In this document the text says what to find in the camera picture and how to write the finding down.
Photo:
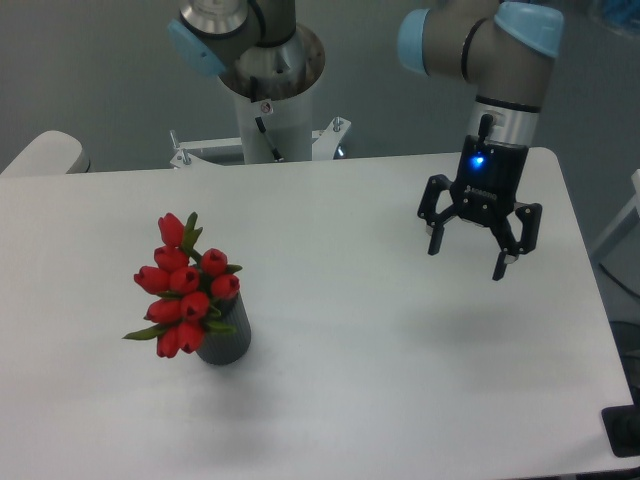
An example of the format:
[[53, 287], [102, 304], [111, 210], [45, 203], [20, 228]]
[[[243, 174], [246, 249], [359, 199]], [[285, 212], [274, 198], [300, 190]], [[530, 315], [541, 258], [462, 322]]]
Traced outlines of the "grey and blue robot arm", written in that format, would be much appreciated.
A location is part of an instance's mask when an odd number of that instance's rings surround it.
[[[453, 218], [491, 231], [493, 276], [536, 247], [542, 208], [516, 199], [564, 29], [552, 8], [515, 1], [447, 1], [410, 12], [397, 36], [402, 66], [477, 89], [454, 179], [432, 176], [418, 216], [436, 254]], [[311, 93], [325, 67], [319, 38], [291, 1], [183, 1], [167, 28], [183, 61], [232, 94], [246, 163], [333, 158], [347, 123], [319, 136]]]

